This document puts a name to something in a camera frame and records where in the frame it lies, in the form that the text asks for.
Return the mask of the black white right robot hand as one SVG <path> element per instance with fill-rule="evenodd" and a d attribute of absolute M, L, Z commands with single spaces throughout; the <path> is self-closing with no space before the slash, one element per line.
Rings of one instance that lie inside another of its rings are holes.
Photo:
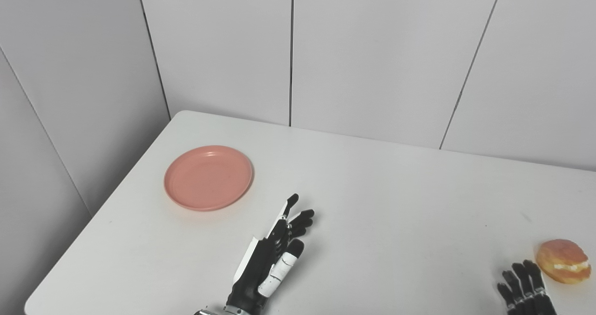
<path fill-rule="evenodd" d="M 505 302 L 507 315 L 557 315 L 546 292 L 542 273 L 531 260 L 514 262 L 501 273 L 504 282 L 496 289 Z"/>

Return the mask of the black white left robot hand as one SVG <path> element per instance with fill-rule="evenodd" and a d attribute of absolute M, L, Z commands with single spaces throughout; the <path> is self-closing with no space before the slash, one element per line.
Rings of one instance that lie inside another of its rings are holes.
<path fill-rule="evenodd" d="M 251 240 L 234 275 L 231 292 L 223 310 L 232 315 L 259 315 L 302 255 L 300 237 L 313 224 L 315 211 L 301 211 L 289 218 L 299 200 L 292 194 L 283 205 L 268 235 Z"/>

